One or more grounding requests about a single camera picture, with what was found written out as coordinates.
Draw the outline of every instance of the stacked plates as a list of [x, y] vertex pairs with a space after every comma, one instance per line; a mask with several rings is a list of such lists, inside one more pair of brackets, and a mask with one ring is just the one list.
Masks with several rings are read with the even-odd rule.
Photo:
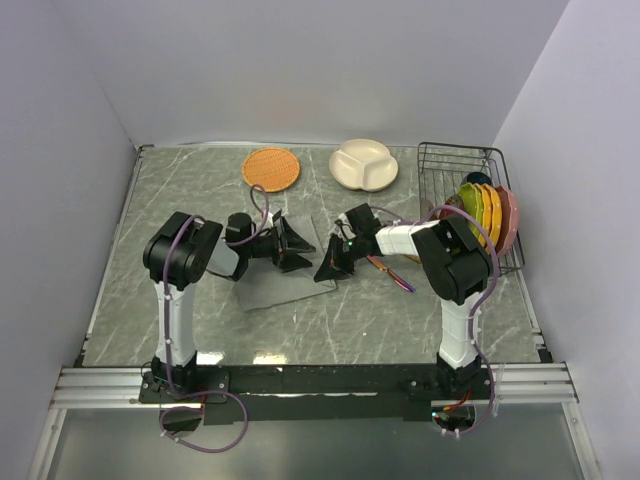
[[[462, 197], [464, 209], [489, 234], [498, 256], [503, 256], [513, 245], [518, 232], [520, 212], [518, 200], [506, 187], [477, 183], [465, 183], [458, 195]], [[487, 242], [480, 231], [471, 226], [471, 231], [485, 247]]]

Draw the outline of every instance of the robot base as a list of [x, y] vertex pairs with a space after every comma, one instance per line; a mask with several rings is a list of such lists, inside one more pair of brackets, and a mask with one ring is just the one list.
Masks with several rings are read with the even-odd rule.
[[[180, 393], [195, 392], [197, 388], [197, 365], [196, 360], [198, 353], [196, 352], [186, 365], [171, 367], [171, 380]], [[167, 381], [167, 364], [154, 355], [151, 360], [151, 373], [153, 374], [153, 383], [161, 388], [168, 388]]]
[[[251, 421], [399, 417], [428, 422], [432, 421], [432, 401], [459, 400], [469, 388], [472, 399], [489, 398], [486, 369], [478, 368], [473, 374], [471, 367], [465, 369], [453, 371], [448, 365], [435, 364], [199, 365], [196, 383], [198, 390], [240, 395]], [[446, 385], [440, 384], [441, 377]], [[144, 382], [139, 397], [143, 404], [168, 407], [202, 401], [169, 395], [166, 381], [164, 387], [159, 385], [151, 372], [145, 374]], [[451, 393], [445, 393], [445, 387]], [[205, 399], [205, 425], [237, 421], [242, 421], [242, 412], [235, 402], [223, 395]]]
[[449, 398], [461, 398], [469, 389], [473, 390], [474, 398], [478, 386], [478, 379], [481, 382], [488, 380], [488, 374], [482, 368], [482, 362], [479, 356], [470, 364], [452, 368], [440, 354], [436, 354], [436, 365], [438, 366], [438, 385], [445, 396]]

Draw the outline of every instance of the white divided plate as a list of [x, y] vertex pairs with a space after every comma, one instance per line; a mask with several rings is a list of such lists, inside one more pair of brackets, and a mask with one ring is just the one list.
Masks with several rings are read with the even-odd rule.
[[331, 154], [329, 171], [343, 187], [375, 192], [393, 182], [398, 162], [380, 142], [356, 139], [344, 142]]

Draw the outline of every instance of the black wire dish rack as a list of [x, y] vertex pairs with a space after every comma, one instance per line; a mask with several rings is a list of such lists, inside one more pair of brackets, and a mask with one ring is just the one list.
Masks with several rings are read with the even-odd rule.
[[[456, 193], [464, 177], [471, 172], [483, 172], [493, 186], [503, 185], [511, 190], [511, 182], [503, 153], [497, 148], [422, 142], [418, 145], [418, 179], [420, 217], [434, 206], [444, 205]], [[500, 258], [500, 275], [524, 267], [525, 259], [520, 234], [513, 246]]]

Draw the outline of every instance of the woven placemat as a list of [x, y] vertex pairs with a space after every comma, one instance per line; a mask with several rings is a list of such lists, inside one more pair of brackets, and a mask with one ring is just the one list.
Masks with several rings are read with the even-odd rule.
[[242, 164], [242, 176], [249, 185], [259, 184], [267, 192], [289, 187], [300, 175], [300, 162], [284, 148], [262, 148], [251, 153]]

